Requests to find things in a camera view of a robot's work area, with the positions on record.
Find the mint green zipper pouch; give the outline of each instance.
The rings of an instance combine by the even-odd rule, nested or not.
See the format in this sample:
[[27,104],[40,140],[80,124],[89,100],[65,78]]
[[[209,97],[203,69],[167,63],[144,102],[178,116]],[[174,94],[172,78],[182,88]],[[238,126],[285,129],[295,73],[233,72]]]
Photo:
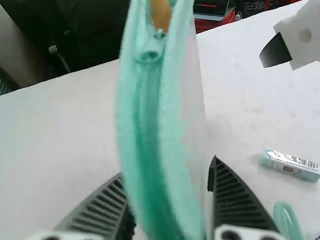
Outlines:
[[170,1],[164,34],[153,26],[150,2],[131,0],[122,39],[117,144],[130,207],[151,240],[206,238],[208,156],[193,3]]

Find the zipper slider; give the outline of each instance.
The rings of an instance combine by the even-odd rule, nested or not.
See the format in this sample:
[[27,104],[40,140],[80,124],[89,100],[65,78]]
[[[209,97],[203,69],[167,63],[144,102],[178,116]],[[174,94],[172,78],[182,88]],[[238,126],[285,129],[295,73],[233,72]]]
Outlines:
[[153,64],[157,62],[164,54],[165,43],[166,35],[162,29],[158,29],[134,59],[141,64]]

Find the mint green loop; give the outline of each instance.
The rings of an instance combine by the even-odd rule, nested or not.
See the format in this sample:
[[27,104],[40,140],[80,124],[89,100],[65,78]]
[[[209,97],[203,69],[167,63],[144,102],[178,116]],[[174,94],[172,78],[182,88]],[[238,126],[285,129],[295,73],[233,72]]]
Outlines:
[[303,240],[304,235],[292,206],[277,201],[273,206],[273,220],[280,233],[289,240]]

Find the barcode label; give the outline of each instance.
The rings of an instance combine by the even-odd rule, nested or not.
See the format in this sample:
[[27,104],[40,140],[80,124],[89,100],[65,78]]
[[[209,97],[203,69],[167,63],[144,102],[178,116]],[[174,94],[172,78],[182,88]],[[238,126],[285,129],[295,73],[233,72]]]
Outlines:
[[305,160],[299,157],[292,156],[290,154],[281,153],[274,150],[268,151],[267,154],[278,161],[285,162],[286,164],[290,164],[300,169],[304,169],[314,173],[317,173],[319,170],[319,164],[313,161]]

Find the white table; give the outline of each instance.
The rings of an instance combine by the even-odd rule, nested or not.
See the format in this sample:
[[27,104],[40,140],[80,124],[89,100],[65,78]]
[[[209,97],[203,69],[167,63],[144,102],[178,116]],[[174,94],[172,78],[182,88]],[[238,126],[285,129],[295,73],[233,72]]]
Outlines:
[[[290,202],[320,232],[320,187],[258,165],[265,148],[319,160],[320,64],[263,68],[273,25],[305,1],[197,36],[212,156],[271,214]],[[0,96],[0,239],[51,229],[120,171],[114,128],[118,61]]]

